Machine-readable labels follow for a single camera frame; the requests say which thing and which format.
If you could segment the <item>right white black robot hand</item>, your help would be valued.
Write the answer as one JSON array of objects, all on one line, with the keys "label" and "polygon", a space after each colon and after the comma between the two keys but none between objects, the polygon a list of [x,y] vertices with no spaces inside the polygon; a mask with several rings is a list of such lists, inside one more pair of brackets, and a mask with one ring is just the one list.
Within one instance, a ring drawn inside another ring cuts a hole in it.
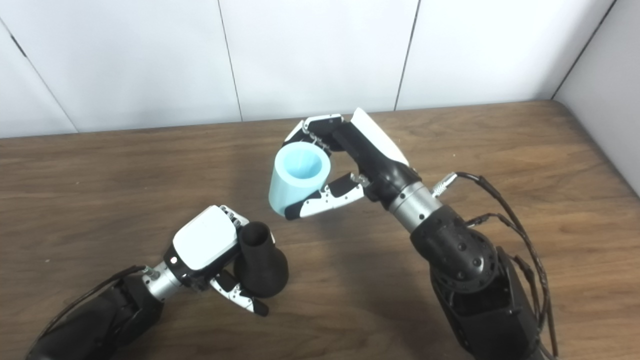
[{"label": "right white black robot hand", "polygon": [[358,173],[346,173],[284,210],[287,220],[297,220],[344,207],[361,198],[378,202],[384,209],[404,189],[422,181],[394,141],[361,108],[349,121],[341,114],[301,120],[282,143],[306,142],[328,157],[346,152],[358,166]]}]

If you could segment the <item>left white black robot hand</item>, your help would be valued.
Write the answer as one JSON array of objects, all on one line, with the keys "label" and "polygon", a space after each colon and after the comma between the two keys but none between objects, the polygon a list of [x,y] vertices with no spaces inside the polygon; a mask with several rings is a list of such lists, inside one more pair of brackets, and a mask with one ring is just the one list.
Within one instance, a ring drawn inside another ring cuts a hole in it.
[{"label": "left white black robot hand", "polygon": [[162,264],[156,267],[160,276],[147,289],[160,301],[182,288],[213,289],[242,309],[267,317],[269,307],[226,270],[242,254],[240,231],[249,222],[226,205],[207,207],[174,235]]}]

